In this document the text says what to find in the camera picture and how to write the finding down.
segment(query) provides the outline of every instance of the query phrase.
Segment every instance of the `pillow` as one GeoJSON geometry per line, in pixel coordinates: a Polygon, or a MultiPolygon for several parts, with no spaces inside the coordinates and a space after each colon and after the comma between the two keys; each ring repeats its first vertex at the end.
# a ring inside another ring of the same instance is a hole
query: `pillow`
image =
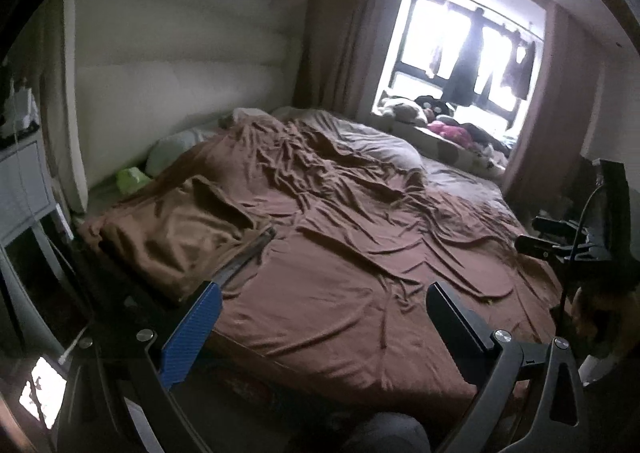
{"type": "Polygon", "coordinates": [[[153,178],[157,177],[185,151],[213,137],[216,133],[218,133],[218,120],[160,139],[151,148],[146,158],[146,174],[153,178]]]}
{"type": "Polygon", "coordinates": [[[153,178],[157,177],[185,151],[220,133],[221,129],[230,128],[245,115],[271,116],[257,108],[236,108],[232,112],[223,113],[212,122],[166,136],[156,142],[149,152],[145,165],[146,174],[153,178]]]}

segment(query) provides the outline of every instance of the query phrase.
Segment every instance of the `pink stuffed toy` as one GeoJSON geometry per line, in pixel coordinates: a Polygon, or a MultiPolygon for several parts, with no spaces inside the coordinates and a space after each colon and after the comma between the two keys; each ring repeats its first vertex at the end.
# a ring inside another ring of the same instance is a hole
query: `pink stuffed toy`
{"type": "Polygon", "coordinates": [[[442,138],[459,144],[464,149],[471,148],[474,143],[469,132],[461,126],[447,126],[442,121],[434,120],[429,126],[427,126],[427,129],[433,131],[433,133],[438,134],[442,138]]]}

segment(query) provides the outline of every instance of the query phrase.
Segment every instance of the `curtain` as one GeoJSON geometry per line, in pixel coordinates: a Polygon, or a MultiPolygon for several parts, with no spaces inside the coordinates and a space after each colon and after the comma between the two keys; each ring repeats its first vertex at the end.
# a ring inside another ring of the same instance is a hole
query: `curtain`
{"type": "Polygon", "coordinates": [[[504,198],[518,216],[553,211],[567,196],[578,173],[604,56],[567,11],[556,3],[548,7],[538,82],[502,182],[504,198]]]}
{"type": "Polygon", "coordinates": [[[295,106],[355,117],[383,9],[380,0],[308,0],[295,106]]]}

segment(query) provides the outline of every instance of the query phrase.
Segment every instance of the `mattress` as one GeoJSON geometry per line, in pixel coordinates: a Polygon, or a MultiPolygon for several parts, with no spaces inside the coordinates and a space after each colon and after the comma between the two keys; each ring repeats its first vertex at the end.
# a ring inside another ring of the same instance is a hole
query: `mattress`
{"type": "Polygon", "coordinates": [[[81,234],[99,252],[122,210],[204,177],[276,230],[226,286],[207,346],[262,379],[450,427],[475,388],[431,324],[427,287],[447,281],[489,326],[534,342],[552,337],[559,298],[551,271],[515,252],[522,228],[495,186],[461,173],[400,169],[302,119],[248,118],[81,234]]]}

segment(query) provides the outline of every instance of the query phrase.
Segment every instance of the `headboard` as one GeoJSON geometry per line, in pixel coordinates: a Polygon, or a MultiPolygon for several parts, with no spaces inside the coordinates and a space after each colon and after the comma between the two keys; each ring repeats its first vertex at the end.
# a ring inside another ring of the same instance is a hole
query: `headboard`
{"type": "Polygon", "coordinates": [[[159,138],[212,116],[283,106],[295,78],[285,71],[293,45],[281,33],[193,4],[76,0],[76,110],[87,186],[142,163],[159,138]]]}

